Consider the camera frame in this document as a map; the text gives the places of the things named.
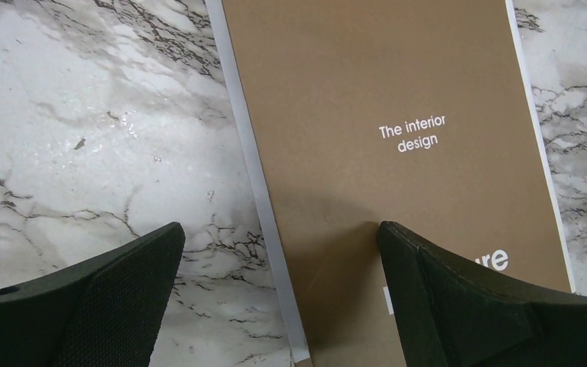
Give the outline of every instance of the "marble veining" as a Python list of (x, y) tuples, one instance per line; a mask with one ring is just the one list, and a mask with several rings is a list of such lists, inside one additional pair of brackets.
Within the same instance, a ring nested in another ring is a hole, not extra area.
[[(515, 2), (587, 294), (587, 2)], [(291, 366), (202, 0), (0, 0), (0, 288), (167, 222), (188, 239), (153, 367)]]

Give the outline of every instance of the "brown booklet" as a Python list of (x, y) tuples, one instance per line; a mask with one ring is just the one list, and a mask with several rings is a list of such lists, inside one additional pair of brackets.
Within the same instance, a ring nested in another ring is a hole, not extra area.
[(572, 290), (511, 2), (207, 3), (299, 365), (404, 365), (384, 220)]

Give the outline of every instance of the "catalog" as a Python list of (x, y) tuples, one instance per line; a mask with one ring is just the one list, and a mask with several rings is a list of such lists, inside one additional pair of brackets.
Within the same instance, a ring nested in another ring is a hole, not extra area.
[(511, 2), (208, 6), (298, 365), (404, 365), (381, 221), (573, 291)]

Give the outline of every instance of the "white marble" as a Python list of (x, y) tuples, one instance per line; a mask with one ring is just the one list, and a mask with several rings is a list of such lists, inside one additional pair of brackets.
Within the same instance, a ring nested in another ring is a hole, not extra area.
[[(587, 2), (515, 5), (587, 294)], [(0, 287), (167, 222), (186, 258), (153, 367), (290, 366), (202, 0), (0, 0)]]
[(577, 291), (587, 295), (587, 1), (514, 5)]
[(288, 367), (206, 8), (113, 4), (0, 3), (0, 287), (178, 221), (152, 366)]

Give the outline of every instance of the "paper edge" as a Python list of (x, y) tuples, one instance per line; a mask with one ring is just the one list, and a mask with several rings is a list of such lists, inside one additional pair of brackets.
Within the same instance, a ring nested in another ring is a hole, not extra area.
[(303, 323), (298, 312), (298, 305), (291, 285), (287, 263), (277, 230), (273, 207), (269, 197), (266, 178), (262, 170), (258, 144), (253, 134), (251, 117), (246, 105), (242, 81), (232, 49), (232, 42), (222, 0), (205, 0), (210, 17), (212, 33), (215, 38), (219, 61), (229, 92), (229, 99), (235, 124), (239, 135), (240, 145), (244, 153), (244, 160), (248, 171), (248, 179), (253, 190), (255, 206), (262, 227), (264, 244), (267, 248), (271, 271), (273, 273), (276, 294), (287, 331), (291, 355), (295, 363), (311, 358), (307, 345)]
[(525, 54), (521, 46), (521, 34), (518, 30), (518, 23), (516, 19), (516, 13), (514, 12), (514, 1), (505, 0), (507, 7), (509, 23), (512, 30), (512, 39), (514, 40), (514, 49), (519, 63), (519, 69), (521, 70), (521, 78), (523, 78), (523, 86), (525, 88), (525, 97), (527, 98), (527, 104), (530, 108), (530, 116), (532, 118), (532, 126), (534, 127), (534, 134), (537, 137), (537, 145), (539, 146), (539, 155), (541, 156), (541, 164), (543, 166), (543, 172), (546, 177), (546, 184), (548, 186), (548, 192), (550, 193), (550, 201), (553, 205), (553, 212), (559, 230), (559, 241), (561, 242), (561, 249), (563, 252), (563, 262), (566, 265), (566, 273), (568, 273), (568, 282), (570, 285), (570, 291), (572, 293), (577, 292), (575, 285), (575, 277), (572, 273), (572, 265), (570, 261), (570, 253), (568, 251), (568, 245), (566, 244), (566, 234), (563, 231), (563, 221), (561, 219), (561, 212), (559, 211), (559, 202), (556, 198), (556, 192), (554, 188), (553, 175), (550, 172), (550, 165), (548, 164), (548, 157), (546, 155), (546, 146), (543, 143), (543, 136), (541, 134), (541, 125), (539, 123), (539, 116), (537, 115), (537, 108), (534, 104), (534, 97), (532, 94), (532, 84), (530, 83), (530, 77), (527, 72), (527, 64), (525, 61)]
[(388, 314), (394, 315), (393, 300), (391, 298), (391, 292), (388, 287), (384, 287), (384, 298), (386, 298), (386, 306), (388, 307)]

